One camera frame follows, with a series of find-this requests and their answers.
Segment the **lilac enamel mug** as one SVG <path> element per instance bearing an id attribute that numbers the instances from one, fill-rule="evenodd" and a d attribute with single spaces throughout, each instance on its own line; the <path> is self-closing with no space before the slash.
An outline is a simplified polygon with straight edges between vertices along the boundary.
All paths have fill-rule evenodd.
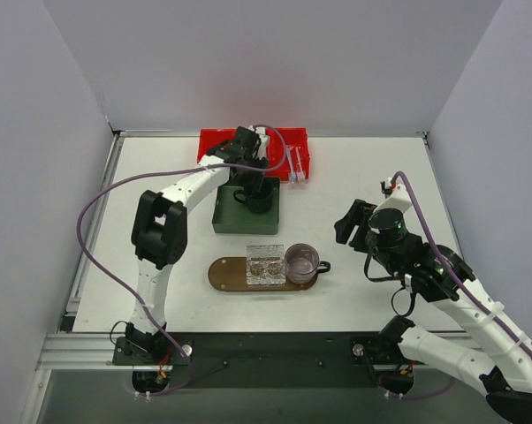
<path id="1" fill-rule="evenodd" d="M 318 274 L 331 271 L 331 264 L 322 261 L 311 245 L 298 243 L 285 252 L 285 276 L 294 284 L 307 284 Z"/>

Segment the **clear textured glass holder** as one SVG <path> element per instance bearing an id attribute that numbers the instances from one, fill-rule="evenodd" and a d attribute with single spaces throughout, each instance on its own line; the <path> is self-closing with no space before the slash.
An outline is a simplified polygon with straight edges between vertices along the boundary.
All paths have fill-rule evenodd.
<path id="1" fill-rule="evenodd" d="M 285 284 L 285 247 L 283 245 L 248 245 L 246 282 L 251 287 Z"/>

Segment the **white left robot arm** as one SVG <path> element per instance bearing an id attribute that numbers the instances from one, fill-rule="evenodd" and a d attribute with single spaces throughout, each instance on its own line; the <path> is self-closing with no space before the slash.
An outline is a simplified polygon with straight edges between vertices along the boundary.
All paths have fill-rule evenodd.
<path id="1" fill-rule="evenodd" d="M 253 126 L 210 148 L 199 169 L 159 192 L 147 190 L 137 206 L 131 240 L 138 259 L 133 316 L 116 343 L 116 365 L 166 364 L 173 343 L 165 332 L 165 300 L 173 266 L 187 248 L 188 215 L 219 186 L 233 179 L 256 188 L 269 165 L 270 138 Z"/>

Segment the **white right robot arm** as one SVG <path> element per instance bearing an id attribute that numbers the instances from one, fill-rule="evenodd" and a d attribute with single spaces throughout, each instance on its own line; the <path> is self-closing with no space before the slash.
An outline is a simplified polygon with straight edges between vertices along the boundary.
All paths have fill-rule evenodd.
<path id="1" fill-rule="evenodd" d="M 450 316 L 480 349 L 435 336 L 394 316 L 381 337 L 401 355 L 432 366 L 483 395 L 511 423 L 532 423 L 532 340 L 483 289 L 474 271 L 450 248 L 433 247 L 411 233 L 404 213 L 357 200 L 334 224 L 336 241 L 366 255 L 363 268 L 380 264 L 387 282 L 399 282 L 410 299 L 422 297 Z"/>

